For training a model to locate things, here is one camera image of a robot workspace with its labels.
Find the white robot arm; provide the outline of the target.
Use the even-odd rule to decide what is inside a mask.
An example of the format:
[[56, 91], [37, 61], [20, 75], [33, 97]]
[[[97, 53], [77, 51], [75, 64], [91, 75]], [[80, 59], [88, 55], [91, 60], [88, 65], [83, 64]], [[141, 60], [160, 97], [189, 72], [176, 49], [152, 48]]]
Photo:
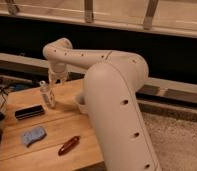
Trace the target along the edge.
[[83, 98], [107, 171], [162, 171], [136, 99], [149, 75], [143, 57], [79, 50], [66, 38], [45, 45], [43, 55], [51, 82], [63, 77], [67, 65], [86, 70]]

